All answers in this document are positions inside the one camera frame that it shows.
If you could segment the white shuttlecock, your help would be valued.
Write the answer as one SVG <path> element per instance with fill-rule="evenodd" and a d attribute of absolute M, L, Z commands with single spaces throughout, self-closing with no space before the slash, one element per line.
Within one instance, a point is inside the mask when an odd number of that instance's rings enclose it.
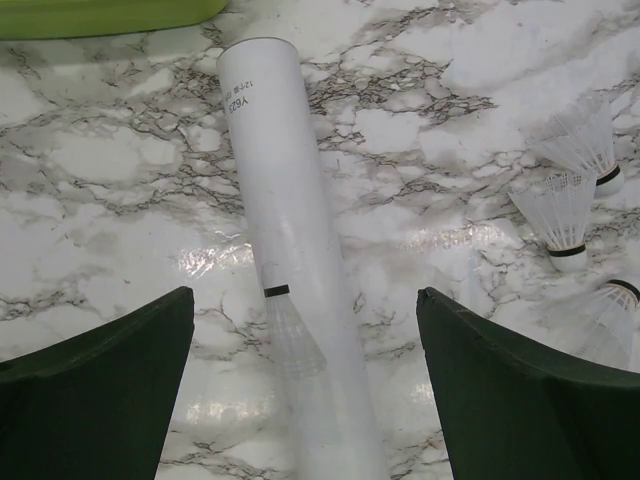
<path fill-rule="evenodd" d="M 631 364 L 639 288 L 614 278 L 564 307 L 564 348 L 578 358 L 628 370 Z"/>
<path fill-rule="evenodd" d="M 592 173 L 565 171 L 509 192 L 558 271 L 577 272 L 587 264 L 585 234 L 596 179 Z"/>
<path fill-rule="evenodd" d="M 622 190 L 624 173 L 615 159 L 610 101 L 589 92 L 575 104 L 531 128 L 528 146 L 539 156 L 575 172 L 596 176 L 597 197 Z"/>

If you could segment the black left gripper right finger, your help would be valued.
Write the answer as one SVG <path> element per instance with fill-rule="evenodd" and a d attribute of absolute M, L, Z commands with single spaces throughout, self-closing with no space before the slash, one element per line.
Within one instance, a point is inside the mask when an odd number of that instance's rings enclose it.
<path fill-rule="evenodd" d="M 454 478 L 638 478 L 638 374 L 547 347 L 433 287 L 416 316 Z"/>

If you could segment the white shuttlecock tube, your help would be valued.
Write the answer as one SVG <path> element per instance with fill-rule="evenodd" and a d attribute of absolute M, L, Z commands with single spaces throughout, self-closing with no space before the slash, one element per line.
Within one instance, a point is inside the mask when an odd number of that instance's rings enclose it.
<path fill-rule="evenodd" d="M 297 475 L 385 479 L 299 54 L 247 39 L 217 69 Z"/>

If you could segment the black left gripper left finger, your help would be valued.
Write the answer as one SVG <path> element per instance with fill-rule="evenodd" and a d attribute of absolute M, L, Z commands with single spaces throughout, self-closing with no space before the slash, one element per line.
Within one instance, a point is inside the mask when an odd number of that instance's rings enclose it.
<path fill-rule="evenodd" d="M 152 479 L 194 334 L 181 286 L 1 364 L 4 479 Z"/>

